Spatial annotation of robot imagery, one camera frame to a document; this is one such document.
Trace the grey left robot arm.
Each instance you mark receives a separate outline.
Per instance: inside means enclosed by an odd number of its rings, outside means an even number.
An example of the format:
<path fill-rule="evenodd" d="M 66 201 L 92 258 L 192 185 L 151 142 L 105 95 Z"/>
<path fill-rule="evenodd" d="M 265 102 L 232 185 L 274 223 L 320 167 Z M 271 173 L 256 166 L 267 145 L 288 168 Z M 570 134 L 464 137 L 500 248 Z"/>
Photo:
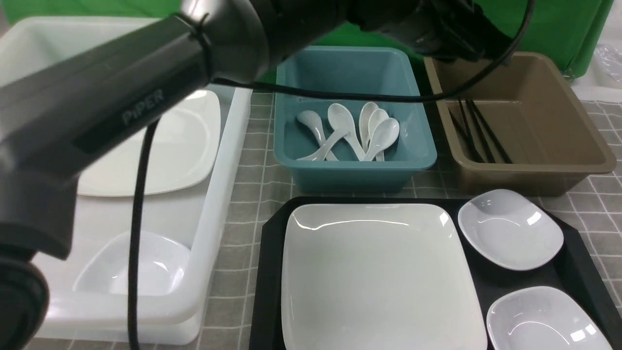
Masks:
<path fill-rule="evenodd" d="M 146 129 L 130 229 L 127 333 L 138 343 L 138 253 L 146 175 L 162 113 L 217 83 L 324 100 L 429 103 L 456 97 L 506 64 L 514 38 L 472 0 L 184 0 L 149 26 L 1 87 L 1 348 L 20 350 L 38 332 L 50 293 L 32 264 L 65 260 L 72 246 L 78 177 Z M 345 22 L 425 57 L 489 60 L 451 91 L 424 96 L 329 93 L 260 83 L 269 69 Z"/>

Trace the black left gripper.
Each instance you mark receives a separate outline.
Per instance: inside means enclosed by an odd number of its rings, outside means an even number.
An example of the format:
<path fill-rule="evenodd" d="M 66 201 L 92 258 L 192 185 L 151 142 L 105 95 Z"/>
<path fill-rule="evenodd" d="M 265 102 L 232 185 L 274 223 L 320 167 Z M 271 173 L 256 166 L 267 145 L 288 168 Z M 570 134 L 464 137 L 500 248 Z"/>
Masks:
<path fill-rule="evenodd" d="M 445 62 L 494 60 L 513 43 L 471 0 L 354 0 L 349 21 Z"/>

